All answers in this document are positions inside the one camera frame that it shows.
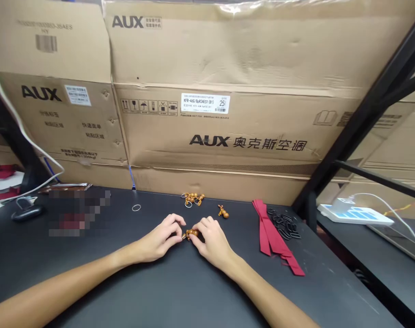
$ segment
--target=keychain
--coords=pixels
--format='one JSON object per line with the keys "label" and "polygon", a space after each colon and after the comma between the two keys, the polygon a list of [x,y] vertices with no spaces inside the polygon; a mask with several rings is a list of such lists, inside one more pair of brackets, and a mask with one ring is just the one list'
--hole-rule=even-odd
{"label": "keychain", "polygon": [[226,210],[223,208],[223,205],[218,205],[220,208],[220,212],[218,213],[218,216],[222,215],[225,219],[229,218],[229,213],[226,212]]}
{"label": "keychain", "polygon": [[191,208],[193,203],[197,206],[200,206],[202,204],[204,194],[201,194],[199,196],[197,193],[184,193],[181,194],[180,197],[185,199],[185,206],[187,208]]}
{"label": "keychain", "polygon": [[191,230],[186,230],[186,233],[185,234],[183,234],[183,236],[182,236],[182,240],[183,239],[188,239],[189,240],[189,235],[194,235],[194,236],[198,236],[198,230],[193,230],[193,229],[191,229]]}

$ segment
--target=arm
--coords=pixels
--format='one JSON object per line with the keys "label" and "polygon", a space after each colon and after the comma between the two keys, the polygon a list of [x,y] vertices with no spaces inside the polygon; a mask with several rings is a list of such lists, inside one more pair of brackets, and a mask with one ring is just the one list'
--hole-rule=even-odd
{"label": "arm", "polygon": [[318,327],[311,318],[266,282],[230,248],[217,220],[210,216],[202,218],[193,229],[199,230],[206,242],[202,243],[196,236],[189,235],[200,254],[244,290],[271,327]]}
{"label": "arm", "polygon": [[[175,221],[186,225],[181,216],[170,214],[142,239],[0,303],[0,327],[43,327],[114,273],[164,256],[171,246],[182,241],[182,230]],[[177,235],[168,238],[174,232]]]}

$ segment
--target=black tabletop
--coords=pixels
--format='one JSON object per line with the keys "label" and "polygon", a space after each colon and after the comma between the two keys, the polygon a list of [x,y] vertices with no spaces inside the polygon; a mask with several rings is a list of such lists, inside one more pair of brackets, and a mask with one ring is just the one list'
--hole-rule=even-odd
{"label": "black tabletop", "polygon": [[[415,315],[415,260],[364,225],[332,222],[317,214],[319,225],[352,253]],[[395,221],[396,229],[409,236]],[[415,220],[406,220],[415,231]]]}
{"label": "black tabletop", "polygon": [[[0,208],[0,302],[54,275],[95,260],[151,231],[169,213],[189,227],[201,217],[218,215],[231,247],[263,278],[322,327],[400,327],[396,319],[305,224],[301,240],[290,240],[306,277],[296,277],[278,256],[259,251],[258,215],[251,203],[206,198],[185,208],[175,195],[95,187],[97,197],[111,191],[110,202],[39,196],[47,212],[22,224],[11,221],[11,202]],[[141,210],[132,211],[140,204]],[[272,206],[294,215],[289,207]],[[70,213],[90,216],[80,236],[54,235]],[[56,318],[54,327],[266,327],[250,300],[227,276],[211,266],[187,241],[160,260],[128,267],[104,281]]]}

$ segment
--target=white label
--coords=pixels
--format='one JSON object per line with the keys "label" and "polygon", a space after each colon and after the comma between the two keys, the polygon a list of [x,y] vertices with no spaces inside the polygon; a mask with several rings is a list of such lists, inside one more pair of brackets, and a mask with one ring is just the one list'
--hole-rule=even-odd
{"label": "white label", "polygon": [[65,85],[66,93],[73,105],[90,106],[88,90],[85,87]]}
{"label": "white label", "polygon": [[229,113],[230,96],[182,93],[182,112]]}

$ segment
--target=white power strip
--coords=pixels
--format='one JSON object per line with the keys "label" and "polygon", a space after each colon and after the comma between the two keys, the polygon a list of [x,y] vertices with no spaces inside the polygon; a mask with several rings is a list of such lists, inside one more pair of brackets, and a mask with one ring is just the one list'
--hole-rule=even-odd
{"label": "white power strip", "polygon": [[353,206],[342,212],[332,212],[331,207],[332,205],[321,204],[318,206],[318,210],[333,222],[384,226],[390,226],[394,223],[391,219],[368,207]]}

